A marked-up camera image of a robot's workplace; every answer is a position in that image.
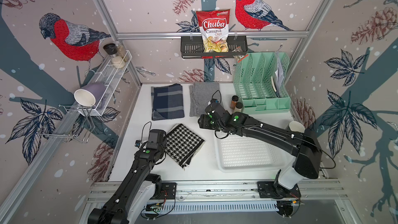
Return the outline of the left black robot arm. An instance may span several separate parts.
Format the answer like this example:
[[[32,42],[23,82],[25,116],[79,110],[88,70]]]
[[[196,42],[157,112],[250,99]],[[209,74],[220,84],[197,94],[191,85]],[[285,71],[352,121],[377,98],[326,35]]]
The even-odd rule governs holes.
[[[113,196],[88,217],[89,224],[128,224],[127,219],[133,200],[153,167],[164,157],[166,132],[149,131],[148,141],[134,155],[132,166]]]

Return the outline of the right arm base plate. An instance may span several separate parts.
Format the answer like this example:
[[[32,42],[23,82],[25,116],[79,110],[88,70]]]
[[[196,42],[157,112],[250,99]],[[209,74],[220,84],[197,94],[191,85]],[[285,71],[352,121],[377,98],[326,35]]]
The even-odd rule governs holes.
[[[269,180],[258,181],[257,191],[260,198],[271,198],[276,200],[283,198],[301,198],[301,193],[297,184],[292,189],[286,189],[278,182]]]

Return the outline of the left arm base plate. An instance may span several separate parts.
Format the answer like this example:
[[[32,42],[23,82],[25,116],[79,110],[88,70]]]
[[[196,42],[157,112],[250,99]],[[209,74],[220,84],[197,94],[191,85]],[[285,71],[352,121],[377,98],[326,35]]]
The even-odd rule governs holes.
[[[138,200],[175,200],[176,187],[176,183],[156,184],[151,181],[144,181],[138,189],[134,202]]]

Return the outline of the navy plaid scarf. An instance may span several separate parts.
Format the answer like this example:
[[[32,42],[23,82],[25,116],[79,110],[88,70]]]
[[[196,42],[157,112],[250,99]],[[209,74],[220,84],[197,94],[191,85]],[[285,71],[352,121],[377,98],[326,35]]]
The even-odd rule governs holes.
[[[152,120],[169,120],[184,117],[183,87],[173,84],[151,87]]]

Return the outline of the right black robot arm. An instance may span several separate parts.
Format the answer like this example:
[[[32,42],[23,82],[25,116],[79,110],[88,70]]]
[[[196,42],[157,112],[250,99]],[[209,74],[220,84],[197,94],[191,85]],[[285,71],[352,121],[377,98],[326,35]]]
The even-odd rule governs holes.
[[[278,172],[273,187],[291,190],[301,180],[317,179],[321,169],[322,149],[317,138],[309,130],[302,132],[285,130],[261,122],[247,114],[230,114],[212,100],[198,120],[201,129],[245,136],[266,142],[284,150],[295,159],[292,165]]]

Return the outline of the black white houndstooth scarf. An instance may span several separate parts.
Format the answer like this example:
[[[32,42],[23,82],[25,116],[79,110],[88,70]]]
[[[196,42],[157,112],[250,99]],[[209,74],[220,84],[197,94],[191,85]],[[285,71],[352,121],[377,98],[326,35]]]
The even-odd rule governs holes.
[[[166,135],[166,154],[184,169],[204,143],[203,138],[181,123]]]

